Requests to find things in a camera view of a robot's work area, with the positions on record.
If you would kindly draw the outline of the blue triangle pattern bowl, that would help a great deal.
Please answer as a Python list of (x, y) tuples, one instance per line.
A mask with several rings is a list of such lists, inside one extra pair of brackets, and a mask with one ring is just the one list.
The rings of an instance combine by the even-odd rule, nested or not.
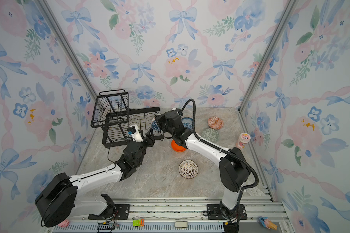
[(157, 121), (154, 119), (152, 120), (152, 123), (151, 123), (151, 128), (154, 132), (160, 132), (161, 131), (161, 128), (159, 127)]

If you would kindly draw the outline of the black wire dish rack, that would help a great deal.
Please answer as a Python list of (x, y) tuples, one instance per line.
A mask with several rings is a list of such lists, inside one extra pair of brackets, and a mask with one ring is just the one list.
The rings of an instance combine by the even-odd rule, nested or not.
[(130, 108), (129, 93), (123, 89), (102, 91), (93, 109), (91, 127), (103, 131), (106, 148), (126, 145), (130, 140), (127, 129), (137, 125), (143, 134), (149, 133), (153, 118), (160, 115), (159, 107)]

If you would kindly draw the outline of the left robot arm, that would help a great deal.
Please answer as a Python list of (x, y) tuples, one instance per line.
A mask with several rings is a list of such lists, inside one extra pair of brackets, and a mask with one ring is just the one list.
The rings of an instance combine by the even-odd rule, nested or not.
[(147, 148), (154, 143), (155, 139), (147, 135), (142, 142), (130, 141), (121, 158), (105, 168), (81, 175), (68, 176), (64, 172), (56, 175), (35, 200), (41, 226), (53, 227), (78, 215), (112, 218), (118, 210), (108, 194), (86, 202), (80, 199), (81, 196), (100, 186), (129, 178), (142, 165)]

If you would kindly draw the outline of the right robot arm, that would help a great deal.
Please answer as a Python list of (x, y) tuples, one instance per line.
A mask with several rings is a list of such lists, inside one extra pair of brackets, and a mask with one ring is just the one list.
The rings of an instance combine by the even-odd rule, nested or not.
[(218, 166), (220, 180), (225, 188), (219, 204), (221, 214), (228, 220), (239, 219), (244, 191), (259, 184), (257, 172), (239, 148), (223, 148), (202, 138), (195, 131), (195, 123), (192, 123), (190, 130), (184, 127), (181, 117), (182, 111), (173, 109), (155, 116), (155, 121), (163, 133), (171, 135), (177, 145), (201, 154)]

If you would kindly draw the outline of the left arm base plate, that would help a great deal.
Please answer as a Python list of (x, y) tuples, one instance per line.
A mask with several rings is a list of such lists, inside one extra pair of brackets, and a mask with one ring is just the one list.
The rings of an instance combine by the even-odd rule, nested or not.
[(88, 220), (127, 220), (130, 212), (129, 204), (108, 205), (99, 215), (89, 215)]

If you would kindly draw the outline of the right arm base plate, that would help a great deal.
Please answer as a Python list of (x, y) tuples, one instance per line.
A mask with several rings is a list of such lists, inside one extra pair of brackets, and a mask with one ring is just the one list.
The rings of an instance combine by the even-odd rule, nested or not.
[(233, 220), (239, 218), (240, 220), (247, 220), (247, 211), (243, 204), (239, 207), (235, 207), (229, 210), (223, 207), (222, 204), (207, 204), (207, 210), (203, 211), (203, 216), (206, 216), (208, 220)]

